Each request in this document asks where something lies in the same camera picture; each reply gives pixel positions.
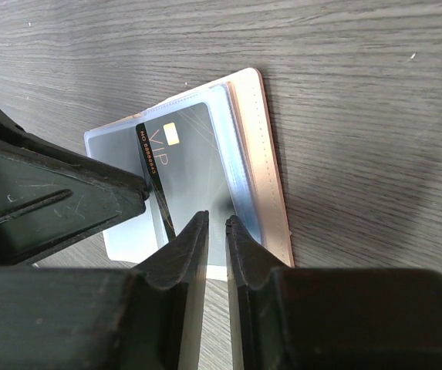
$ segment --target wooden table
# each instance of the wooden table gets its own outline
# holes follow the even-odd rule
[[[0,0],[0,107],[83,133],[247,66],[262,71],[299,266],[442,272],[442,1]],[[120,266],[91,237],[41,266]],[[208,282],[201,368],[229,368]]]

